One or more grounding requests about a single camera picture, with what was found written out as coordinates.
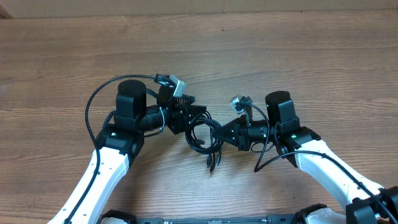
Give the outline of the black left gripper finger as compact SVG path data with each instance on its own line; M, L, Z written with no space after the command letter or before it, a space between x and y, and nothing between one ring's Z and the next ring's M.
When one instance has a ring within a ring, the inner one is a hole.
M183 94L181 97L174 98L175 105L191 105L195 102L196 98L191 95Z
M192 125L204 112L206 106L183 105L183 115L185 116L185 125Z

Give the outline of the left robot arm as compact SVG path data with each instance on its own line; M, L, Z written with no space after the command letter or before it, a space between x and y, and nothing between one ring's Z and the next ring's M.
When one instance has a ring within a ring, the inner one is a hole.
M91 161L62 209L51 223L137 223L137 217L104 207L119 181L127 174L148 137L169 128L174 134L187 133L205 114L183 94L184 82L175 77L156 78L158 93L148 89L136 76L118 85L116 109L108 115L97 136Z

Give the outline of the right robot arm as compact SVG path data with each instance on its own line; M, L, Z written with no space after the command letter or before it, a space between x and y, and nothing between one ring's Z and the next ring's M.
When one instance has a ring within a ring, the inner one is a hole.
M258 109L250 97L237 95L231 106L240 114L215 131L217 140L249 151L262 144L261 154L276 148L278 155L266 162L258 160L258 172L278 159L287 159L294 167L312 176L341 205L336 213L318 203L292 215L269 215L267 223L397 223L397 187L384 188L355 171L340 159L324 140L310 128L301 126L294 102L287 91L275 91L265 97L267 111L255 121Z

